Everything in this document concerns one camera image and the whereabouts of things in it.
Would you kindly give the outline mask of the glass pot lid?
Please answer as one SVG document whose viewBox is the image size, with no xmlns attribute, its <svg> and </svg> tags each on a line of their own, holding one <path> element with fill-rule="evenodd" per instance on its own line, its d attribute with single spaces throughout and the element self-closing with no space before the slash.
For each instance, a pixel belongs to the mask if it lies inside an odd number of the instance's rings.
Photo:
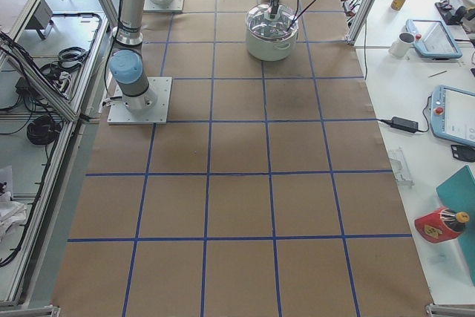
<svg viewBox="0 0 475 317">
<path fill-rule="evenodd" d="M 259 4 L 246 14 L 247 30 L 259 39 L 280 41 L 298 32 L 295 12 L 285 4 L 280 4 L 274 20 L 269 18 L 269 4 Z"/>
</svg>

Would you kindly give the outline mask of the teal folder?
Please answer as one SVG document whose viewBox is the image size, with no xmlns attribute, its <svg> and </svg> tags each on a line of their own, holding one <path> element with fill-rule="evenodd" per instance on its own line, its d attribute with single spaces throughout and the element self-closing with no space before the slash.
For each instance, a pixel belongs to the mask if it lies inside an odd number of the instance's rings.
<svg viewBox="0 0 475 317">
<path fill-rule="evenodd" d="M 456 212 L 470 216 L 465 231 L 457 238 L 474 284 L 474 175 L 469 166 L 463 166 L 446 181 L 436 187 L 442 204 Z"/>
</svg>

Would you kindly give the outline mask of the small black power brick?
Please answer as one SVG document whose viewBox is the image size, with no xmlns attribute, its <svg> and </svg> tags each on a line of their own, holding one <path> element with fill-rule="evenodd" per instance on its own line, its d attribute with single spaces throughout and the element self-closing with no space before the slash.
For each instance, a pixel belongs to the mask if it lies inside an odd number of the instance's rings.
<svg viewBox="0 0 475 317">
<path fill-rule="evenodd" d="M 392 117 L 390 127 L 414 134 L 419 131 L 419 123 L 413 120 L 407 120 L 401 117 Z"/>
</svg>

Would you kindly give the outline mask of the near teach pendant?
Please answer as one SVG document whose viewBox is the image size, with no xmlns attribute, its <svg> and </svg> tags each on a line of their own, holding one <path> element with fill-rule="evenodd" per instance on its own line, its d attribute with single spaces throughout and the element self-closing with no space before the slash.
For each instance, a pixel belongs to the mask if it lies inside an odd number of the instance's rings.
<svg viewBox="0 0 475 317">
<path fill-rule="evenodd" d="M 474 93 L 446 85 L 435 87 L 430 127 L 436 137 L 474 147 Z"/>
</svg>

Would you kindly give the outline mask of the yellow drink can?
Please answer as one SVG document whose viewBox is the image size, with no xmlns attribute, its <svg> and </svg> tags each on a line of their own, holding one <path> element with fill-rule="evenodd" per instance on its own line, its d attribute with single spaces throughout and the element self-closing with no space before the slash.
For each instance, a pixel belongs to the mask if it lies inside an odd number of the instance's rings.
<svg viewBox="0 0 475 317">
<path fill-rule="evenodd" d="M 402 9 L 402 7 L 403 7 L 403 5 L 406 1 L 407 0 L 392 0 L 390 8 L 393 9 L 393 10 L 399 11 L 399 10 Z"/>
</svg>

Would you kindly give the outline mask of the clear plastic holder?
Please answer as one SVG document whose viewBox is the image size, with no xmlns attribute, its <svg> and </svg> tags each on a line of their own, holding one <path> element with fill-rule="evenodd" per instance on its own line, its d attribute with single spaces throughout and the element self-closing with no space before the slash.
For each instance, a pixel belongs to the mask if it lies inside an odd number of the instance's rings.
<svg viewBox="0 0 475 317">
<path fill-rule="evenodd" d="M 412 187 L 414 185 L 412 174 L 407 166 L 404 153 L 401 148 L 387 151 L 390 165 L 398 186 Z"/>
</svg>

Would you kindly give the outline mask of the white mug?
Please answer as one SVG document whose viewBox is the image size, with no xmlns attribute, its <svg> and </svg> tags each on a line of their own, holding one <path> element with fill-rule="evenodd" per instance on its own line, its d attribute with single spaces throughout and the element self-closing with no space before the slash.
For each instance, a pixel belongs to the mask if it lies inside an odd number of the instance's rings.
<svg viewBox="0 0 475 317">
<path fill-rule="evenodd" d="M 415 36 L 409 32 L 401 32 L 392 43 L 388 52 L 396 58 L 402 58 L 411 48 L 415 41 Z"/>
</svg>

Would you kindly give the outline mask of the teach pendant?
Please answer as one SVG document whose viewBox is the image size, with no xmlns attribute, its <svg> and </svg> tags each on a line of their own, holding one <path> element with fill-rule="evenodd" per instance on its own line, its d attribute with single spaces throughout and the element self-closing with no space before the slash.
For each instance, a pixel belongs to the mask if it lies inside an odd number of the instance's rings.
<svg viewBox="0 0 475 317">
<path fill-rule="evenodd" d="M 415 36 L 413 46 L 426 59 L 459 59 L 462 52 L 448 27 L 440 20 L 408 19 L 406 30 Z"/>
<path fill-rule="evenodd" d="M 474 93 L 446 85 L 435 87 L 430 127 L 436 137 L 474 147 Z"/>
</svg>

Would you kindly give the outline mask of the far teach pendant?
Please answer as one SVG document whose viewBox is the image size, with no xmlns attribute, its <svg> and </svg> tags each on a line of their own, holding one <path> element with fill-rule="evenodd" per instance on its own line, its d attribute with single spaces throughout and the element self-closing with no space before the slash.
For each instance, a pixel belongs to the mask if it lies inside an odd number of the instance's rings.
<svg viewBox="0 0 475 317">
<path fill-rule="evenodd" d="M 462 52 L 448 27 L 440 20 L 408 19 L 406 30 L 415 36 L 413 46 L 426 59 L 459 59 Z"/>
</svg>

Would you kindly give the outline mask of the white cooking pot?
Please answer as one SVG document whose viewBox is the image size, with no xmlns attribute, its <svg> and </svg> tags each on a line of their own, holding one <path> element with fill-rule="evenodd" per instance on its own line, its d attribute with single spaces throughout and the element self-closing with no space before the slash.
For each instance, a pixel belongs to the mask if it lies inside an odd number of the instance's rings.
<svg viewBox="0 0 475 317">
<path fill-rule="evenodd" d="M 287 58 L 299 34 L 292 8 L 280 4 L 273 18 L 271 9 L 269 4 L 259 4 L 246 14 L 246 49 L 256 59 L 267 62 Z"/>
</svg>

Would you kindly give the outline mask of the white crumpled cloth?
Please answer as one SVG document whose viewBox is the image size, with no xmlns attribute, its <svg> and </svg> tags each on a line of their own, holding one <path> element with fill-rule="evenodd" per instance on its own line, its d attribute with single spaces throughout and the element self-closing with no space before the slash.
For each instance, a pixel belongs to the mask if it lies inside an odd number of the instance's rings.
<svg viewBox="0 0 475 317">
<path fill-rule="evenodd" d="M 13 199 L 13 167 L 1 168 L 1 241 L 27 221 L 27 205 Z"/>
</svg>

